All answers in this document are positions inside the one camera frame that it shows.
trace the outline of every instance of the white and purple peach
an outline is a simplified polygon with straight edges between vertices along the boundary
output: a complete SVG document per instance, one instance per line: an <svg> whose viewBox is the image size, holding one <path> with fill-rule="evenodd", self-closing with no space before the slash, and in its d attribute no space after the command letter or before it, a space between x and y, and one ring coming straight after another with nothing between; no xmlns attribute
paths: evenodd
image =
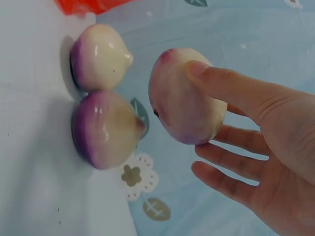
<svg viewBox="0 0 315 236"><path fill-rule="evenodd" d="M227 103L202 94L188 80L185 65L190 60L211 65L191 48L163 52L152 69L149 99L155 115L175 140L187 145L200 145L218 133Z"/></svg>
<svg viewBox="0 0 315 236"><path fill-rule="evenodd" d="M123 39L106 24L85 29L70 52L73 80L85 92L115 88L132 63Z"/></svg>
<svg viewBox="0 0 315 236"><path fill-rule="evenodd" d="M130 103L109 90L90 93L72 117L72 137L77 151L99 170L125 162L145 130L145 124Z"/></svg>

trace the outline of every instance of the leaf pattern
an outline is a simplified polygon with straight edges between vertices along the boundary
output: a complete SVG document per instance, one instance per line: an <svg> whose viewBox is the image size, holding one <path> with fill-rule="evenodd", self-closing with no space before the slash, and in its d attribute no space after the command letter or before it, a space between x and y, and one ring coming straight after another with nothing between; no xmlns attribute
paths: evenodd
<svg viewBox="0 0 315 236"><path fill-rule="evenodd" d="M185 0L185 2L193 6L208 7L207 0Z"/></svg>
<svg viewBox="0 0 315 236"><path fill-rule="evenodd" d="M137 115L141 118L141 120L145 123L145 125L147 127L146 132L141 137L143 139L144 136L147 135L147 133L149 131L149 128L150 128L150 121L149 121L149 116L148 116L147 110L141 104L141 102L135 97L130 101L130 103L133 106L133 108L134 108L135 112L137 113Z"/></svg>
<svg viewBox="0 0 315 236"><path fill-rule="evenodd" d="M154 221L167 221L171 218L171 209L157 198L149 198L145 201L143 210Z"/></svg>

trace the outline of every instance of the flower pattern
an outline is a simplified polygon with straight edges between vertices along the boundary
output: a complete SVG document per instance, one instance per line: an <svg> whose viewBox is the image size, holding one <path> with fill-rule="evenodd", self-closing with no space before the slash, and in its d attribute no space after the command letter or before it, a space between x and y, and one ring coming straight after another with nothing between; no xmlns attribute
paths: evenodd
<svg viewBox="0 0 315 236"><path fill-rule="evenodd" d="M129 201L136 201L141 192L152 192L158 184L153 159L146 153L133 153L119 169Z"/></svg>

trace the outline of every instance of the fabric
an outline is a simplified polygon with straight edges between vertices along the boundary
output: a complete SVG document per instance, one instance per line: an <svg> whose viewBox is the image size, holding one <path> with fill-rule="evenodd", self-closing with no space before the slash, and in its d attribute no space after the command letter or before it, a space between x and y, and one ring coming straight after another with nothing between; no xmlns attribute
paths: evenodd
<svg viewBox="0 0 315 236"><path fill-rule="evenodd" d="M136 175L133 182L123 178L122 182L138 235L276 235L250 210L208 188L192 174L190 166L198 160L194 148L172 139L155 117L148 81L163 51L190 47L214 66L314 93L315 1L142 0L107 12L97 21L117 29L133 54L133 66L117 92L130 100L149 125L134 154L120 168L122 175L126 171ZM225 123L258 129L248 118L232 114L227 114Z"/></svg>

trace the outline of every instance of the purple peach base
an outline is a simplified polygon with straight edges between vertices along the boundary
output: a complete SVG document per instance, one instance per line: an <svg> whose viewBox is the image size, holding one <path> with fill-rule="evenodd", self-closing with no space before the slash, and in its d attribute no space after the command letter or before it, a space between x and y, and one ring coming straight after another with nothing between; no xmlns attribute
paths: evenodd
<svg viewBox="0 0 315 236"><path fill-rule="evenodd" d="M70 69L75 85L82 91L87 92L84 85L83 58L82 58L82 39L79 38L73 45L70 52Z"/></svg>
<svg viewBox="0 0 315 236"><path fill-rule="evenodd" d="M88 109L94 108L95 99L97 99L95 94L88 95L74 111L71 124L72 138L78 153L96 169L104 170L106 169L106 165L98 166L93 161L94 151L90 143L90 135L87 132L87 125L89 123L88 115L91 114Z"/></svg>

